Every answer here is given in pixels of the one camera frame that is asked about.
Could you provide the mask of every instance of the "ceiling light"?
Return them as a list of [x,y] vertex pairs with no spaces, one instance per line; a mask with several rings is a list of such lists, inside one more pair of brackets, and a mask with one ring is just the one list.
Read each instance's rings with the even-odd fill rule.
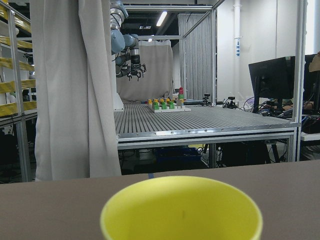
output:
[[152,42],[152,38],[149,38],[149,39],[148,39],[148,42],[149,42],[149,43]]
[[140,26],[139,29],[151,29],[151,26]]
[[156,26],[157,26],[157,27],[160,27],[160,26],[161,26],[161,24],[162,24],[163,21],[165,20],[166,16],[167,16],[167,12],[166,12],[166,11],[163,11],[162,14],[161,14],[161,16],[160,16],[160,18],[159,18],[159,20],[158,20],[158,22],[156,23]]

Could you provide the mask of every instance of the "white wall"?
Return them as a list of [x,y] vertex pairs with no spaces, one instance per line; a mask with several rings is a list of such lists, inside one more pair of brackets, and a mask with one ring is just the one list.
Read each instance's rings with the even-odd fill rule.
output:
[[173,53],[173,89],[178,89],[181,87],[180,78],[180,45],[177,43],[172,48]]
[[320,51],[320,0],[315,0],[314,7],[314,52]]
[[292,56],[296,51],[298,0],[241,0],[240,72],[234,71],[234,0],[217,8],[217,100],[252,97],[248,64]]

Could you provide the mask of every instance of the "ceiling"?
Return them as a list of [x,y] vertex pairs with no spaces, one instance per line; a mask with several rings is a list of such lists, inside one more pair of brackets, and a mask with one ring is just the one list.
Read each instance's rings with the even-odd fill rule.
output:
[[[30,4],[29,0],[9,0],[9,5],[18,12],[30,19]],[[134,6],[137,4],[125,4],[125,6]],[[139,4],[145,6],[159,6],[162,4]],[[205,6],[205,4],[166,4],[170,6]],[[150,35],[179,35],[178,29],[178,12],[168,12],[167,16],[160,27],[157,27],[157,21],[162,12],[134,12],[129,11],[129,17],[124,20],[121,26],[122,34],[137,34],[139,36]],[[18,38],[31,37],[31,34],[21,30]],[[171,40],[173,47],[179,40]]]

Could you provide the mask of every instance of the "yellow cup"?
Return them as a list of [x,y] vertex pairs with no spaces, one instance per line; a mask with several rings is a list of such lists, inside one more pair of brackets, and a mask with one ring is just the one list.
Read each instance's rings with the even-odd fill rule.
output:
[[130,185],[109,199],[100,216],[106,240],[259,240],[262,226],[248,195],[195,176]]

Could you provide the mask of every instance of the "person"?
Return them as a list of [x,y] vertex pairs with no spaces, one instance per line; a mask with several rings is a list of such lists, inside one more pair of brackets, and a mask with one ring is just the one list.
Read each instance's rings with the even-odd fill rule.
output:
[[[314,56],[309,65],[309,72],[320,71],[320,51]],[[307,103],[308,108],[313,108],[313,102]],[[320,160],[320,145],[301,146],[300,148],[300,161],[306,160]]]

